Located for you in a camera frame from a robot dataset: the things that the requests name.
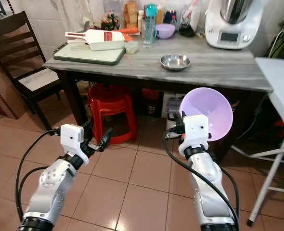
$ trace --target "clear glass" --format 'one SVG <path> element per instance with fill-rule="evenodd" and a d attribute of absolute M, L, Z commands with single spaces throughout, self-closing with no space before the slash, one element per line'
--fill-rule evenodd
<path fill-rule="evenodd" d="M 144 47 L 151 47 L 154 42 L 155 18 L 147 17 L 142 24 L 142 39 Z"/>

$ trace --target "table leg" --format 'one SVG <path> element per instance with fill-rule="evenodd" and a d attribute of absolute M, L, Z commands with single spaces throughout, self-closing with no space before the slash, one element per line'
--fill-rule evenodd
<path fill-rule="evenodd" d="M 86 115 L 83 101 L 81 99 L 75 79 L 72 76 L 69 76 L 67 71 L 58 70 L 56 73 L 60 79 L 61 85 L 77 124 L 83 125 L 86 121 L 88 121 L 88 117 Z"/>
<path fill-rule="evenodd" d="M 264 99 L 265 94 L 266 93 L 264 92 L 249 91 L 246 96 L 240 100 L 233 114 L 233 125 L 231 130 L 225 136 L 221 144 L 217 145 L 214 149 L 218 163 L 220 163 L 229 151 L 237 136 L 241 133 L 246 123 Z"/>

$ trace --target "green cutting board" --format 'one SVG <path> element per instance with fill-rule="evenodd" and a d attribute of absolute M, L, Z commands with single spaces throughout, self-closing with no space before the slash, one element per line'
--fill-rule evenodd
<path fill-rule="evenodd" d="M 105 51 L 92 51 L 84 42 L 71 42 L 58 48 L 53 57 L 56 60 L 90 64 L 116 65 L 125 53 L 125 48 Z"/>

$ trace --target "purple bowl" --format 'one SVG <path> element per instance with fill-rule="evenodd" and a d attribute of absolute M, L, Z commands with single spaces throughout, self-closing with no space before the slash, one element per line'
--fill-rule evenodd
<path fill-rule="evenodd" d="M 157 24 L 156 25 L 156 35 L 161 39 L 168 39 L 174 34 L 175 26 L 173 24 Z"/>

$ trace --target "stainless steel bowl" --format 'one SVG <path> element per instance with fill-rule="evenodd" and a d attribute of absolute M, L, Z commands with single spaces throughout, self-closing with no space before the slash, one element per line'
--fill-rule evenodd
<path fill-rule="evenodd" d="M 181 71 L 190 65 L 190 60 L 183 54 L 168 54 L 160 59 L 162 67 L 170 71 Z"/>

